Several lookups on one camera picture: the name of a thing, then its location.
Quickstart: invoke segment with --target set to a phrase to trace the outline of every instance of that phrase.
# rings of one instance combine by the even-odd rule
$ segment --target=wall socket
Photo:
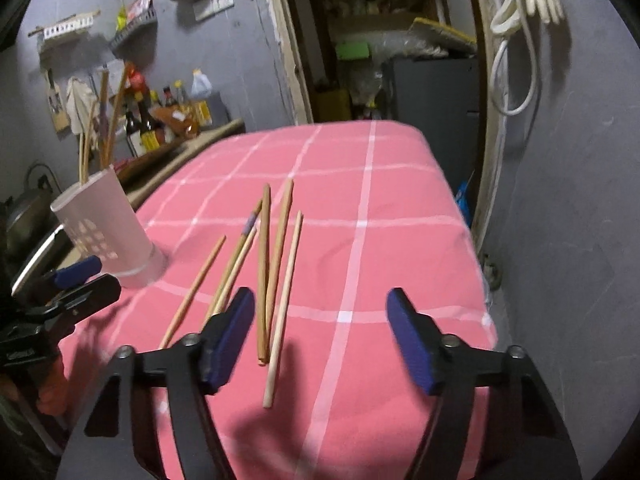
[[[196,21],[202,20],[234,6],[234,0],[198,0],[193,4]]]

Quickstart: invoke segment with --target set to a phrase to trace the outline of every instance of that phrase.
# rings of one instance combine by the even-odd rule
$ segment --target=chopstick
[[[276,378],[278,375],[278,367],[280,366],[280,352],[282,351],[282,341],[284,339],[284,329],[287,322],[287,310],[289,308],[289,298],[291,294],[291,282],[293,281],[293,271],[296,268],[296,256],[298,254],[298,244],[300,243],[300,230],[302,229],[302,211],[298,211],[296,218],[296,227],[293,231],[291,240],[291,248],[289,250],[289,261],[287,263],[287,271],[284,277],[284,286],[280,297],[280,308],[278,310],[278,319],[276,321],[276,330],[273,335],[273,344],[271,345],[271,359],[269,361],[269,371],[267,373],[267,385],[264,389],[264,397],[262,398],[262,407],[270,408],[273,405],[273,396],[276,388]]]
[[[98,138],[100,146],[100,169],[106,168],[106,137],[108,134],[109,125],[107,124],[107,98],[109,91],[109,71],[107,69],[102,70],[102,79],[100,80],[100,113],[98,127]]]
[[[284,240],[287,235],[287,223],[289,223],[289,213],[291,211],[291,202],[293,200],[293,180],[287,181],[287,187],[282,197],[282,206],[280,208],[280,220],[278,221],[278,233],[276,234],[276,243],[274,253],[271,257],[269,265],[269,281],[267,284],[267,300],[265,306],[265,326],[267,341],[271,340],[271,321],[273,319],[273,309],[275,308],[276,295],[278,293],[278,279],[280,277],[280,261],[282,259],[282,251],[284,249]]]
[[[258,303],[256,319],[258,325],[258,361],[261,366],[269,362],[269,339],[266,325],[267,284],[269,279],[269,224],[271,217],[271,187],[264,185],[262,214],[260,216],[260,255],[258,256]]]
[[[211,304],[209,305],[209,309],[207,310],[207,317],[204,320],[203,323],[203,328],[204,326],[207,324],[207,321],[209,321],[209,318],[211,318],[211,316],[216,316],[217,314],[220,314],[220,312],[222,312],[225,307],[226,307],[226,299],[229,295],[229,293],[231,292],[231,288],[234,286],[234,283],[236,282],[236,278],[238,277],[238,274],[240,273],[240,270],[242,269],[242,265],[244,264],[244,260],[249,252],[249,250],[251,249],[252,244],[254,243],[254,238],[255,238],[255,234],[257,232],[257,228],[252,227],[251,232],[249,233],[249,236],[247,237],[246,241],[244,242],[244,246],[242,247],[242,250],[240,251],[240,254],[238,255],[238,259],[236,260],[233,269],[231,270],[231,273],[229,274],[228,279],[226,280],[225,286],[222,288],[222,293],[220,294],[218,300],[214,303],[213,301],[211,301]]]
[[[162,350],[167,347],[172,337],[175,335],[176,330],[180,328],[180,325],[184,321],[184,317],[187,315],[187,311],[191,306],[191,302],[193,301],[193,298],[195,297],[196,292],[200,288],[200,285],[202,285],[202,282],[204,281],[204,278],[209,272],[209,269],[213,265],[213,262],[216,261],[216,258],[218,257],[218,253],[220,252],[222,245],[225,243],[225,240],[226,240],[226,236],[223,236],[222,238],[220,238],[220,240],[218,240],[218,243],[209,254],[209,257],[207,258],[207,260],[204,262],[204,265],[200,269],[200,272],[196,276],[196,279],[191,284],[191,288],[187,292],[187,295],[182,300],[180,307],[178,307],[178,310],[176,311],[174,318],[171,320],[169,327],[166,329],[166,333],[164,334],[164,337],[162,338],[162,342],[158,347],[159,350]]]
[[[242,248],[244,247],[244,243],[246,242],[246,239],[249,233],[251,232],[251,229],[254,227],[255,221],[257,220],[261,210],[262,210],[262,199],[260,199],[260,201],[255,206],[254,210],[252,211],[251,215],[249,216],[249,219],[247,220],[246,225],[244,226],[244,230],[242,230],[242,234],[238,239],[238,243],[236,244],[234,253],[231,255],[231,257],[229,258],[229,261],[226,263],[225,272],[223,272],[222,278],[220,279],[220,283],[218,284],[218,288],[216,289],[216,293],[213,295],[213,298],[211,300],[212,306],[218,303],[220,294],[222,293],[222,289],[226,285],[226,281],[229,279],[229,276],[231,275],[231,271],[234,268],[234,265],[236,264],[236,261],[240,256]],[[207,317],[205,318],[204,323],[202,325],[203,328],[204,328],[204,325],[207,324],[207,321],[209,320],[209,318],[212,316],[212,313],[213,313],[212,306],[210,306],[209,310],[207,311]]]
[[[94,129],[95,105],[97,101],[91,104],[91,111],[80,139],[80,184],[84,186],[89,180],[89,151],[91,150],[91,132]]]
[[[109,136],[107,137],[107,159],[106,165],[111,164],[113,160],[113,146],[115,144],[115,134],[118,127],[118,117],[120,116],[120,107],[122,106],[122,97],[124,95],[125,86],[127,84],[127,73],[129,71],[129,63],[126,62],[124,69],[122,70],[122,76],[120,77],[120,85],[118,86],[118,93],[116,99],[113,102],[113,115],[111,117],[111,126],[109,129]]]

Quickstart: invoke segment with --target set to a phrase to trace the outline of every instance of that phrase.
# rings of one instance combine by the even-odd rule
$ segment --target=plaid tablecloth
[[[237,136],[182,168],[138,212],[169,255],[162,280],[123,291],[63,341],[72,402],[118,346],[158,346],[226,234],[176,338],[199,330],[265,182],[272,187],[273,242],[287,178],[296,183],[290,225],[298,210],[305,222],[274,407],[262,408],[266,369],[257,365],[254,324],[231,382],[209,400],[216,427],[241,479],[402,478],[433,399],[405,372],[386,322],[388,291],[403,287],[445,333],[480,348],[495,343],[469,231],[422,134],[402,124],[313,124]],[[236,286],[256,284],[257,243]],[[484,401],[479,391],[461,478],[473,473]],[[167,476],[177,480],[167,408],[159,392],[162,454]]]

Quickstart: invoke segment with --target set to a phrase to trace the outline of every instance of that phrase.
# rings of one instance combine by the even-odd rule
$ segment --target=screw
[[[185,346],[193,346],[200,342],[200,336],[198,334],[187,334],[182,338],[182,344]]]
[[[524,359],[527,356],[527,352],[522,346],[513,345],[509,347],[508,353],[514,359]]]
[[[124,359],[125,357],[129,357],[131,354],[133,354],[133,351],[134,351],[133,346],[129,346],[129,345],[121,346],[116,351],[116,357],[118,359]]]
[[[442,336],[442,344],[447,348],[457,348],[460,346],[460,338],[457,335],[445,334]]]

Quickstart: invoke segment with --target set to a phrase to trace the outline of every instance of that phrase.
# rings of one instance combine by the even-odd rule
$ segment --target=white cable
[[[502,62],[504,53],[507,50],[507,44],[509,43],[509,40],[502,40],[502,43],[498,48],[498,53],[496,54],[494,59],[494,65],[491,68],[491,78],[489,79],[489,94],[491,95],[491,101],[494,103],[495,108],[502,115],[505,115],[507,117],[513,117],[522,113],[531,104],[533,95],[536,93],[536,88],[538,86],[538,59],[536,58],[536,47],[533,44],[533,37],[529,28],[529,22],[527,21],[527,12],[524,8],[524,3],[522,0],[516,0],[516,6],[518,7],[518,12],[520,13],[520,19],[522,20],[522,31],[524,32],[524,38],[527,42],[527,49],[529,51],[529,61],[531,65],[531,85],[529,86],[529,93],[524,99],[524,102],[513,110],[503,108],[502,104],[498,101],[495,95],[495,81],[498,76],[498,67]]]

